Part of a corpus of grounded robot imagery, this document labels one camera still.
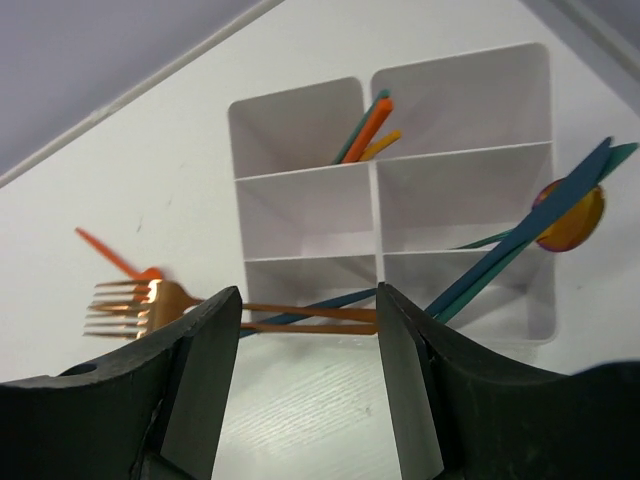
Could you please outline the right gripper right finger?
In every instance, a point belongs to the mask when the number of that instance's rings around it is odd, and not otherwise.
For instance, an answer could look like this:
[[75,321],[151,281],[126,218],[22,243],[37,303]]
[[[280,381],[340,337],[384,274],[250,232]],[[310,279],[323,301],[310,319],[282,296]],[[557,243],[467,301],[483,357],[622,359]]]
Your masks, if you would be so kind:
[[470,340],[386,283],[376,301],[403,478],[577,478],[567,377]]

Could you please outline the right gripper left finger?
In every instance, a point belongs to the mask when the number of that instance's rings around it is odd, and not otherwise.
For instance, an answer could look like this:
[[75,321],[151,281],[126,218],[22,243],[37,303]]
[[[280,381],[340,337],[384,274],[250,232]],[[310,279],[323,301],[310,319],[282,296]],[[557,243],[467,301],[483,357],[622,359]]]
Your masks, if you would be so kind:
[[240,340],[241,295],[228,287],[180,319],[63,372],[74,412],[93,426],[100,469],[129,479],[208,479]]

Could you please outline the orange plastic spoon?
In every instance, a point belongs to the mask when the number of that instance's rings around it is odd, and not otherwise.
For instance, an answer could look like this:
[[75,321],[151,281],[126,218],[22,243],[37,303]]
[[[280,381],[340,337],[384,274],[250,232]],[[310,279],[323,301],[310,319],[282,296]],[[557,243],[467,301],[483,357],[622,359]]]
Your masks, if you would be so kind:
[[75,232],[98,253],[111,262],[117,269],[133,280],[162,280],[164,273],[158,267],[149,267],[144,270],[136,269],[114,250],[90,234],[81,227],[76,227]]

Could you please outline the copper metal spoon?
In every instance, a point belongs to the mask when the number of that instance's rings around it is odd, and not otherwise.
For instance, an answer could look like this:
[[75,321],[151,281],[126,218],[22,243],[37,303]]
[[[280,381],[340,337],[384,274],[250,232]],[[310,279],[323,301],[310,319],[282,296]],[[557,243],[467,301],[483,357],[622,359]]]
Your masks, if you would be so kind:
[[535,240],[543,249],[562,253],[583,244],[600,223],[606,206],[605,191],[596,185]]

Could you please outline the orange stick utensil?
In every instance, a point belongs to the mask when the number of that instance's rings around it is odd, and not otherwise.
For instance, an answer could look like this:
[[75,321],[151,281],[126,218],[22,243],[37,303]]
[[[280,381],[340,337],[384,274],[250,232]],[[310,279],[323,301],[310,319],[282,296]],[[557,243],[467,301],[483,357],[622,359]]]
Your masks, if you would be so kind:
[[400,130],[391,131],[389,134],[368,145],[359,157],[358,161],[366,162],[373,159],[376,155],[398,141],[401,137],[402,132]]

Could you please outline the teal plastic fork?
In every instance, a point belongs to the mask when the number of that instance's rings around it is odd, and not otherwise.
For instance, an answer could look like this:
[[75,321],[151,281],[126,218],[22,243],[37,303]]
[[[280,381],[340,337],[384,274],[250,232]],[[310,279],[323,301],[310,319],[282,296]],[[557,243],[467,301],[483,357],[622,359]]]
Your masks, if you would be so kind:
[[332,165],[340,164],[343,161],[344,157],[346,156],[346,154],[348,153],[349,149],[351,148],[351,146],[355,142],[355,140],[356,140],[357,136],[359,135],[360,131],[366,125],[366,122],[369,119],[369,117],[372,114],[372,112],[374,111],[374,108],[377,106],[377,104],[382,99],[389,98],[389,97],[390,97],[390,90],[389,89],[382,89],[382,90],[379,91],[378,95],[373,100],[371,106],[366,110],[366,112],[362,116],[361,120],[358,122],[358,124],[356,125],[356,127],[354,128],[352,133],[347,138],[345,144],[341,147],[341,149],[339,150],[339,152],[336,155],[335,159],[332,161]]

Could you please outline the orange plastic fork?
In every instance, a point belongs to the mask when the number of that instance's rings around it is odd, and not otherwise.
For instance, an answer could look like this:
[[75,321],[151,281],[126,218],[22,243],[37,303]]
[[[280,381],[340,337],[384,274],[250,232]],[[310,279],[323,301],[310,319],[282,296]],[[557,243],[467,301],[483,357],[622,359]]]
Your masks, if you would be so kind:
[[382,124],[394,109],[393,100],[384,97],[376,101],[372,111],[368,114],[364,126],[360,129],[352,145],[345,154],[342,163],[354,163],[359,160],[364,150],[378,132]]

